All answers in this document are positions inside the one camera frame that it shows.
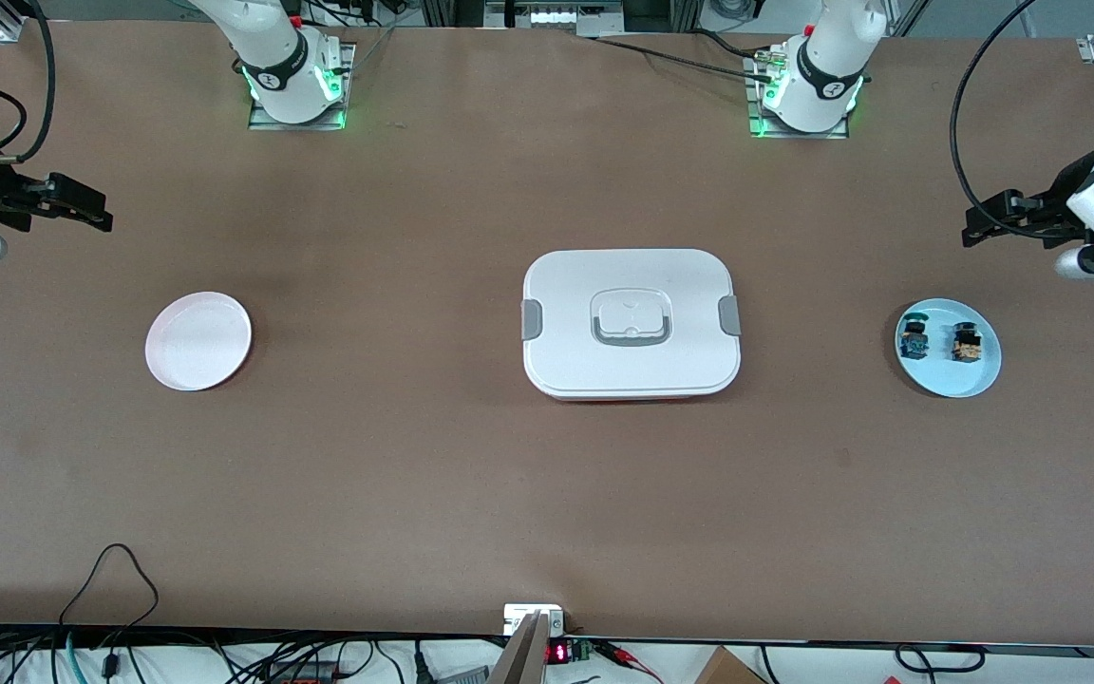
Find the light blue round plate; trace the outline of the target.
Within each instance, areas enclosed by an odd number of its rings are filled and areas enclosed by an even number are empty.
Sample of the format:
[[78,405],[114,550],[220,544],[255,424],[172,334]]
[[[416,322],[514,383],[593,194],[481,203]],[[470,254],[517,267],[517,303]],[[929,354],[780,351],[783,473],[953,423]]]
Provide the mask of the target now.
[[[929,316],[926,334],[929,351],[923,360],[899,358],[898,334],[904,315],[921,312]],[[975,323],[982,337],[982,356],[975,363],[954,362],[952,356],[953,326],[964,321]],[[970,398],[981,394],[998,380],[1003,367],[1003,351],[993,326],[980,312],[948,298],[917,300],[906,309],[896,324],[894,352],[900,368],[920,389],[945,398]]]

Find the white round plate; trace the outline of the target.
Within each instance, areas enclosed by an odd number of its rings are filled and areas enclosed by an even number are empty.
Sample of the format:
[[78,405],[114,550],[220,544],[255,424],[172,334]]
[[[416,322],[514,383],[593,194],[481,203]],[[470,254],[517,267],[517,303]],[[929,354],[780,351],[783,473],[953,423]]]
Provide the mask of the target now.
[[253,321],[237,299],[221,292],[194,292],[174,300],[152,321],[144,359],[162,385],[200,392],[234,376],[252,345]]

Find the white lidded lunch box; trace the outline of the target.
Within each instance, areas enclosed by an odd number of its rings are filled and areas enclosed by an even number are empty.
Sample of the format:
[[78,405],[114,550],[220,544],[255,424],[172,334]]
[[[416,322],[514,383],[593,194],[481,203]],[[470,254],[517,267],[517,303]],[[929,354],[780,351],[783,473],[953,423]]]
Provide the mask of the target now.
[[565,250],[522,280],[522,367],[555,399],[674,399],[742,366],[732,274],[703,250]]

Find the aluminium rack with label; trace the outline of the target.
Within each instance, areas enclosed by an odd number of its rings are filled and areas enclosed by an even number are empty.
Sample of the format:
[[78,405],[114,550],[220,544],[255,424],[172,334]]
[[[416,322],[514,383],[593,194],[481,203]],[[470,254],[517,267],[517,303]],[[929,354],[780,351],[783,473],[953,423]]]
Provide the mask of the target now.
[[482,0],[484,28],[555,28],[577,36],[622,34],[621,0]]

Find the brown cardboard box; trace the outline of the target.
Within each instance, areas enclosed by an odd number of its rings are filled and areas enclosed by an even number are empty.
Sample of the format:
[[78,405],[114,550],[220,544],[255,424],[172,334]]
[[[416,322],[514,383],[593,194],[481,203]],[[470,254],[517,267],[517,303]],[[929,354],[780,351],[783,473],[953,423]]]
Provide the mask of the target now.
[[715,650],[705,662],[703,670],[694,680],[694,684],[771,684],[746,665],[742,659],[734,656],[725,646],[715,646]]

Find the small white clamp block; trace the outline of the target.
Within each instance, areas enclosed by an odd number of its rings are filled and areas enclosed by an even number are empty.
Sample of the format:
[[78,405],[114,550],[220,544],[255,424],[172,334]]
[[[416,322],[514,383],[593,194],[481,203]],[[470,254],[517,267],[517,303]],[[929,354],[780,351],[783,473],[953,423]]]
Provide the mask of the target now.
[[563,607],[556,603],[528,603],[511,602],[504,603],[502,635],[511,637],[517,630],[521,621],[531,615],[546,614],[550,623],[550,637],[563,637],[566,614]]

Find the grey slanted bar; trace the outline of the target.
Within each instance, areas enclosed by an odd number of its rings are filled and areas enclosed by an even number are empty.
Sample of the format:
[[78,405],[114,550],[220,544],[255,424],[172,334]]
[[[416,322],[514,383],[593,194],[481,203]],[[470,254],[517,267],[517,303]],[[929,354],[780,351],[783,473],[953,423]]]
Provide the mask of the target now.
[[550,611],[526,612],[485,684],[543,684],[544,658],[551,640],[551,626]]

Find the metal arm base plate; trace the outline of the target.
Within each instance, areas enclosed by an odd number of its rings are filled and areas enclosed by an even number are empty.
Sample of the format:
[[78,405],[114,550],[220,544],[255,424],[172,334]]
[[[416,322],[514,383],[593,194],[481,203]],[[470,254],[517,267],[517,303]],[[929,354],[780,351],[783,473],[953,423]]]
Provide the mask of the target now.
[[790,53],[759,50],[743,59],[748,130],[759,138],[845,139],[863,78],[813,84]]
[[261,109],[257,101],[253,101],[249,109],[249,130],[269,131],[337,131],[346,129],[348,121],[348,109],[350,98],[350,86],[352,78],[353,57],[356,53],[354,43],[345,43],[338,48],[338,56],[331,63],[333,74],[325,79],[321,78],[321,84],[329,86],[329,92],[335,97],[329,108],[323,111],[315,120],[304,123],[282,123],[274,120],[268,112]]

